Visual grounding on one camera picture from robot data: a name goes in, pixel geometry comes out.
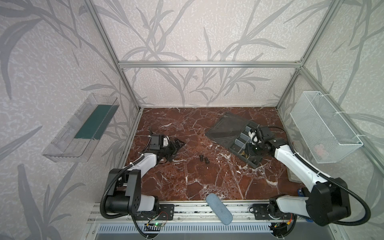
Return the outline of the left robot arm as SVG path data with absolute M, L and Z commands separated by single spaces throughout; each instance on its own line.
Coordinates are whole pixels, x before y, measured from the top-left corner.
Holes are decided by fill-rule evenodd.
M 100 203 L 100 213 L 105 219 L 160 213 L 158 197 L 142 194 L 142 177 L 161 160 L 171 163 L 185 142 L 166 135 L 152 135 L 138 159 L 122 169 L 110 170 Z

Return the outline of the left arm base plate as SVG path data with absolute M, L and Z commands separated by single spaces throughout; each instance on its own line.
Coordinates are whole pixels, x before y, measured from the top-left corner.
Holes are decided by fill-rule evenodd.
M 152 212 L 140 212 L 136 215 L 136 220 L 139 221 L 172 221 L 175 213 L 174 204 L 160 204 L 158 209 Z

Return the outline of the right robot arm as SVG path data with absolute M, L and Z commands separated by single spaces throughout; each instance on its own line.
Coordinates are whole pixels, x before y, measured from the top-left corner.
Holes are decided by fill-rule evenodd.
M 279 195 L 271 198 L 268 210 L 272 217 L 288 213 L 309 218 L 319 226 L 359 226 L 371 219 L 369 205 L 351 191 L 343 179 L 332 178 L 317 169 L 295 151 L 291 141 L 276 137 L 271 127 L 249 128 L 248 135 L 248 146 L 257 156 L 264 153 L 274 156 L 305 185 L 301 197 Z M 350 197 L 362 205 L 364 215 L 358 220 L 346 222 L 344 219 L 351 216 Z

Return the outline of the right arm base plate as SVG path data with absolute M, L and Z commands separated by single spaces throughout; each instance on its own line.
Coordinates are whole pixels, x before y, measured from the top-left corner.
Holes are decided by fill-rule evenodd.
M 273 204 L 253 204 L 249 208 L 249 212 L 254 215 L 256 220 L 288 221 L 292 218 L 291 214 L 281 212 Z

